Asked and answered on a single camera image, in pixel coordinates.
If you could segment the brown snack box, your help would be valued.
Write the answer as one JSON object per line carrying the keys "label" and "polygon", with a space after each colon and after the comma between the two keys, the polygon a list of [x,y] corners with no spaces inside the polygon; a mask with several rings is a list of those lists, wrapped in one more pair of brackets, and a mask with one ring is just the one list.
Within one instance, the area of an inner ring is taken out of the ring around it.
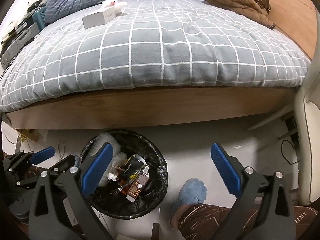
{"label": "brown snack box", "polygon": [[135,179],[135,181],[132,183],[131,187],[129,188],[126,194],[126,198],[130,202],[134,203],[136,201],[136,199],[138,198],[138,196],[140,195],[140,193],[143,191],[144,187],[148,183],[150,179],[149,168],[150,168],[149,165],[145,165],[142,168],[139,175],[137,176],[137,178]]}

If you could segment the wooden headboard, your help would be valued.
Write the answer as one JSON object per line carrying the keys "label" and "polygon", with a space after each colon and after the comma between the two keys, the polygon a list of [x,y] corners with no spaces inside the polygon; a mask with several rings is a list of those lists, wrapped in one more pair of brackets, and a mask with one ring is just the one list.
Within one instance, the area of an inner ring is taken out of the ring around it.
{"label": "wooden headboard", "polygon": [[316,8],[311,0],[270,0],[268,18],[313,58],[317,43]]}

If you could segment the teal suitcase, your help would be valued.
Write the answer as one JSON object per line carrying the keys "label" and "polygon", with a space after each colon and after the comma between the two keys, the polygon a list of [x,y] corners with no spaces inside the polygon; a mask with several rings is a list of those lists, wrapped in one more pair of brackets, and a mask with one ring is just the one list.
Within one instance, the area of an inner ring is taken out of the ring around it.
{"label": "teal suitcase", "polygon": [[39,31],[42,31],[46,27],[45,13],[46,13],[46,7],[39,7],[35,9],[35,11],[31,16],[33,22],[37,23]]}

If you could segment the white cardboard box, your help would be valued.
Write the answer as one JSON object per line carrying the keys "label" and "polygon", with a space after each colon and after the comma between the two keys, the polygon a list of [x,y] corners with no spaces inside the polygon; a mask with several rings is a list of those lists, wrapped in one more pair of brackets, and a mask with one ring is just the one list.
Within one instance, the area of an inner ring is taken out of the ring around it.
{"label": "white cardboard box", "polygon": [[82,18],[85,29],[105,25],[116,17],[114,7],[105,7]]}

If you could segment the grey suitcase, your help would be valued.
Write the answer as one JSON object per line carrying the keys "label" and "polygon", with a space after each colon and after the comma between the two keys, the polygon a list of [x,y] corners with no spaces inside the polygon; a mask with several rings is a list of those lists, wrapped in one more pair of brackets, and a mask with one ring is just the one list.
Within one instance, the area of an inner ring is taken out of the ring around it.
{"label": "grey suitcase", "polygon": [[21,49],[34,40],[34,37],[37,36],[39,32],[38,24],[33,23],[12,41],[10,46],[8,46],[1,56],[1,65],[4,70],[9,67],[10,63],[18,55]]}

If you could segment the brown patterned trouser leg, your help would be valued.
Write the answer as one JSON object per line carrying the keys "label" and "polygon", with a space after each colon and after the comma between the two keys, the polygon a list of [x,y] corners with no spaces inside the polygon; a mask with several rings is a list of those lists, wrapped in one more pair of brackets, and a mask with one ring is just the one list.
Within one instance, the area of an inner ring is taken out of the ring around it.
{"label": "brown patterned trouser leg", "polygon": [[[315,220],[317,211],[295,206],[296,237],[299,238]],[[182,205],[171,219],[171,226],[185,239],[210,239],[230,212],[230,208],[208,204]]]}

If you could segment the pink white plastic bag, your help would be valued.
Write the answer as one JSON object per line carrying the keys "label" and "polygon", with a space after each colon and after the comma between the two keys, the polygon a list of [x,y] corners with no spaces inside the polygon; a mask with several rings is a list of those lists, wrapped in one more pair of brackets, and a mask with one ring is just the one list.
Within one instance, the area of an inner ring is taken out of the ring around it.
{"label": "pink white plastic bag", "polygon": [[116,15],[121,14],[123,7],[127,6],[126,2],[118,0],[105,0],[102,2],[102,8],[113,7]]}

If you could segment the white chair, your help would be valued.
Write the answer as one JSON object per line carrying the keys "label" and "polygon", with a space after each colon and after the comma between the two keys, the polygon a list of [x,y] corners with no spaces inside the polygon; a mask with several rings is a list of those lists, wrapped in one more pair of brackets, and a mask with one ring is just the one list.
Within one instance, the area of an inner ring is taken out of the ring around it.
{"label": "white chair", "polygon": [[309,205],[319,198],[319,57],[314,56],[295,97],[299,137],[299,201]]}

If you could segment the black foil packet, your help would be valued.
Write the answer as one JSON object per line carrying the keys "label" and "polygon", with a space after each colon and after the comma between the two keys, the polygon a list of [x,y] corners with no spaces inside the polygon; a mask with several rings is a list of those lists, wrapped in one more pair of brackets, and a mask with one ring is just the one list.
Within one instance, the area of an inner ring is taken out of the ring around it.
{"label": "black foil packet", "polygon": [[125,163],[124,167],[118,176],[120,187],[125,187],[131,184],[141,172],[142,168],[146,165],[146,161],[138,154],[131,156]]}

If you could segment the grey checked bed cover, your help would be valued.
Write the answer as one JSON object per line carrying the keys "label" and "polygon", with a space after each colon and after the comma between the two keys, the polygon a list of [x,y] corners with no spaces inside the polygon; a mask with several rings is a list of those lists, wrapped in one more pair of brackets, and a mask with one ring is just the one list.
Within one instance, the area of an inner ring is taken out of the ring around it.
{"label": "grey checked bed cover", "polygon": [[91,7],[48,25],[1,76],[1,111],[102,89],[297,87],[309,58],[291,39],[200,0],[125,0],[85,29]]}

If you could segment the blue fuzzy slipper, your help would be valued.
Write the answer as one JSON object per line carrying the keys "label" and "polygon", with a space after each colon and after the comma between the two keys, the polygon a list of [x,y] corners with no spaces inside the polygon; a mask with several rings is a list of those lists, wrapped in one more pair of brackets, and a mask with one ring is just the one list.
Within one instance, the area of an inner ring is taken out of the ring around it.
{"label": "blue fuzzy slipper", "polygon": [[207,188],[204,182],[197,178],[188,179],[182,186],[178,198],[170,210],[172,217],[177,209],[183,205],[203,204],[207,197]]}

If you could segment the black trash bin with liner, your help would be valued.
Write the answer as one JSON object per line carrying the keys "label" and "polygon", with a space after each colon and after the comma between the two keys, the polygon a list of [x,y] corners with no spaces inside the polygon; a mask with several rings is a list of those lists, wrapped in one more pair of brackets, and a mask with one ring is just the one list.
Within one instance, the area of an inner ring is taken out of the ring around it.
{"label": "black trash bin with liner", "polygon": [[140,155],[149,166],[149,181],[132,203],[125,194],[112,194],[114,182],[99,186],[88,196],[88,202],[99,212],[116,219],[135,219],[152,212],[163,201],[168,190],[167,162],[160,150],[145,136],[128,129],[109,129],[93,137],[80,154],[80,163],[94,155],[110,135],[112,146],[128,157]]}

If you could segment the white tissue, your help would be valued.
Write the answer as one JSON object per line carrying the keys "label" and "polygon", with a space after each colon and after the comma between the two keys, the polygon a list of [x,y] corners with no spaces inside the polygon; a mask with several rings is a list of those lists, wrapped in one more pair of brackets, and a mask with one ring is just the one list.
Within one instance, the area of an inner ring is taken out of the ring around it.
{"label": "white tissue", "polygon": [[108,180],[116,180],[120,171],[124,170],[127,155],[123,152],[117,153],[109,163],[105,175]]}

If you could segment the clear bubble wrap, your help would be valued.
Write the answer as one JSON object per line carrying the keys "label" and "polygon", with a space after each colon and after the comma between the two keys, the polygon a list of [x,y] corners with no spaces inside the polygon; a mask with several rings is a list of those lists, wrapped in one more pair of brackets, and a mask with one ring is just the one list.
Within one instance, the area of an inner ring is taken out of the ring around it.
{"label": "clear bubble wrap", "polygon": [[110,133],[104,132],[99,134],[97,138],[93,141],[93,144],[89,149],[88,156],[95,155],[104,145],[104,143],[109,143],[112,145],[113,154],[118,154],[121,150],[121,146],[116,141],[116,139]]}

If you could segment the wooden bed frame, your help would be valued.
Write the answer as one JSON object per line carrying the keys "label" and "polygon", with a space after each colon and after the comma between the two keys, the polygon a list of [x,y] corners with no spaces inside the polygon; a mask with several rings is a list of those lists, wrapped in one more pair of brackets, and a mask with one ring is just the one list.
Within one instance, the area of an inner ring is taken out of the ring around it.
{"label": "wooden bed frame", "polygon": [[275,112],[294,88],[155,87],[74,93],[8,113],[16,129],[101,129],[185,124]]}

